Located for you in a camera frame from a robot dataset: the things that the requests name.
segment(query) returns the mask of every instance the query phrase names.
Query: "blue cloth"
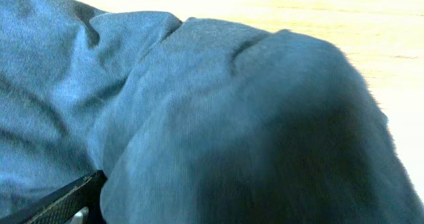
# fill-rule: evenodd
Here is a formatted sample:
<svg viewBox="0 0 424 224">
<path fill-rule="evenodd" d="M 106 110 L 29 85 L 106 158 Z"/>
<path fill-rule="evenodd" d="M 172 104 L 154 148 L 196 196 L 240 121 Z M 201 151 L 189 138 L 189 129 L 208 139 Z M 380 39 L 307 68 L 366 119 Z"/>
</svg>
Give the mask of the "blue cloth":
<svg viewBox="0 0 424 224">
<path fill-rule="evenodd" d="M 104 170 L 109 223 L 422 223 L 385 116 L 328 42 L 0 0 L 0 217 Z"/>
</svg>

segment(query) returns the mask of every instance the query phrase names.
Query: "light wood surface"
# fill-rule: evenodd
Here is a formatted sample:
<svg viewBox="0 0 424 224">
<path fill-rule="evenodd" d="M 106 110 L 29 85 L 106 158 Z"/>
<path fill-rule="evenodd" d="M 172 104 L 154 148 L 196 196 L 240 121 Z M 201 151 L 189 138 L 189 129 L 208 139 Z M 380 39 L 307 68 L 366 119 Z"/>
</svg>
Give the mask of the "light wood surface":
<svg viewBox="0 0 424 224">
<path fill-rule="evenodd" d="M 390 120 L 397 153 L 424 199 L 424 0 L 78 0 L 109 12 L 168 11 L 336 44 Z"/>
</svg>

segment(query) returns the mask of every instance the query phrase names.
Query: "black textured object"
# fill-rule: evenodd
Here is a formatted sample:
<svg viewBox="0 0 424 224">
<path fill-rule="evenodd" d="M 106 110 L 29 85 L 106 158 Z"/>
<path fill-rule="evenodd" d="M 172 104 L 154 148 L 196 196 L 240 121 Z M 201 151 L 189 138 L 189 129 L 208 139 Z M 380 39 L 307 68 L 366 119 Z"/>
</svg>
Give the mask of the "black textured object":
<svg viewBox="0 0 424 224">
<path fill-rule="evenodd" d="M 83 207 L 88 207 L 87 223 L 104 223 L 99 198 L 106 177 L 102 171 L 88 174 L 12 215 L 0 224 L 63 224 Z"/>
</svg>

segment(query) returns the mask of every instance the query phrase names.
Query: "wooden table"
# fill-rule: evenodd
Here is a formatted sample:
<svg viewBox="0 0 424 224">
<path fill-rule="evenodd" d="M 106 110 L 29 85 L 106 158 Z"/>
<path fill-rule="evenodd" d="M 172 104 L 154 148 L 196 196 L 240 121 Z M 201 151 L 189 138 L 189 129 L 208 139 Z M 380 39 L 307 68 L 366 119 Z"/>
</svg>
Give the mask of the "wooden table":
<svg viewBox="0 0 424 224">
<path fill-rule="evenodd" d="M 390 120 L 397 153 L 424 199 L 424 0 L 78 0 L 109 12 L 169 11 L 336 44 Z"/>
</svg>

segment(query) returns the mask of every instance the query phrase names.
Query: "blue fabric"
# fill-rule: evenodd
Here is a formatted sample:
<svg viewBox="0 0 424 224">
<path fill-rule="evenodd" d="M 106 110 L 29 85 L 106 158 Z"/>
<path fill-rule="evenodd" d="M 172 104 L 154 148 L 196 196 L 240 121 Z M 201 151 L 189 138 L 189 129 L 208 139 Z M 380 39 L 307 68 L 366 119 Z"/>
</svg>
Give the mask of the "blue fabric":
<svg viewBox="0 0 424 224">
<path fill-rule="evenodd" d="M 422 223 L 384 115 L 328 42 L 0 0 L 0 217 L 104 170 L 109 223 Z"/>
</svg>

